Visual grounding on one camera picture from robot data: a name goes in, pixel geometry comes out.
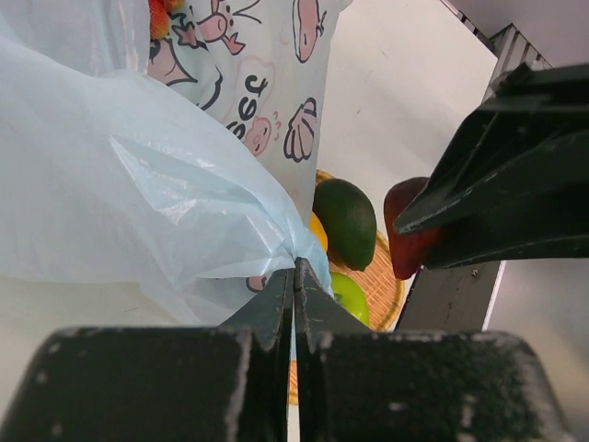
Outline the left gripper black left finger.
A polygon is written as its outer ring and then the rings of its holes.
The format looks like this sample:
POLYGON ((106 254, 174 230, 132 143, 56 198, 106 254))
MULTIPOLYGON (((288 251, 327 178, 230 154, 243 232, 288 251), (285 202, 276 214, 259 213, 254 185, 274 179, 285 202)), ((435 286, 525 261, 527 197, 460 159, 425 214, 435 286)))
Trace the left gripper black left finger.
POLYGON ((293 270, 216 327, 52 333, 1 424, 5 441, 284 441, 293 270))

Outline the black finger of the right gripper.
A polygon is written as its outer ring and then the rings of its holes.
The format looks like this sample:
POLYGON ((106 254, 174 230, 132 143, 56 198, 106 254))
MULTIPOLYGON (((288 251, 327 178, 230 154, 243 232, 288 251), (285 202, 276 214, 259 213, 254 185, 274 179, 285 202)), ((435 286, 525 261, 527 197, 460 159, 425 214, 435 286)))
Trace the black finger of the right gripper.
POLYGON ((427 178, 391 190, 396 270, 588 254, 588 68, 500 76, 427 178))

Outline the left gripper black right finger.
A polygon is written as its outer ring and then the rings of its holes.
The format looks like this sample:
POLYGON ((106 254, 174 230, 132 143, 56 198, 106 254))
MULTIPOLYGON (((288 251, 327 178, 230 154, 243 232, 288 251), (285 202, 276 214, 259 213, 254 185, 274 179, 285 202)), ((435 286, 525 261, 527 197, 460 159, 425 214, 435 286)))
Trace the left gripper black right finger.
POLYGON ((537 355, 505 332, 374 332, 294 271, 304 441, 570 441, 537 355))

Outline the light green fake fruit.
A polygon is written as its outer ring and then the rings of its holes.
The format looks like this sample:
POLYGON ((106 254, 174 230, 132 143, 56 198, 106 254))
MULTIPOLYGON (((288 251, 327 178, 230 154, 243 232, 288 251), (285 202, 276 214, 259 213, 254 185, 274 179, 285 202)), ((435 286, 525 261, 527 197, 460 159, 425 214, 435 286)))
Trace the light green fake fruit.
POLYGON ((336 301, 363 325, 370 326, 370 312, 363 289, 343 273, 330 273, 331 288, 336 301))

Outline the yellow fake lemon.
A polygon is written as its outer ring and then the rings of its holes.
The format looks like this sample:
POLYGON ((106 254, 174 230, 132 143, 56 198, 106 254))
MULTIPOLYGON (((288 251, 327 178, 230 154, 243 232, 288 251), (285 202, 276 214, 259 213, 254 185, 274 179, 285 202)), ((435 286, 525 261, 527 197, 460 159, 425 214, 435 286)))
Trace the yellow fake lemon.
POLYGON ((317 237, 319 244, 324 251, 328 251, 329 240, 324 227, 314 212, 310 214, 309 230, 317 237))

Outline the blue plastic bag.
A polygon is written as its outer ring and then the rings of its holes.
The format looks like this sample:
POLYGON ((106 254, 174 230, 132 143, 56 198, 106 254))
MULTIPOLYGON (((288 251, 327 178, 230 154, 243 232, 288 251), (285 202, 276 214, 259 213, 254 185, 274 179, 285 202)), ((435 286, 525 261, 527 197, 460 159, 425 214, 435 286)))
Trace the blue plastic bag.
POLYGON ((1 272, 139 284, 185 324, 232 315, 308 230, 343 1, 1 5, 1 272))

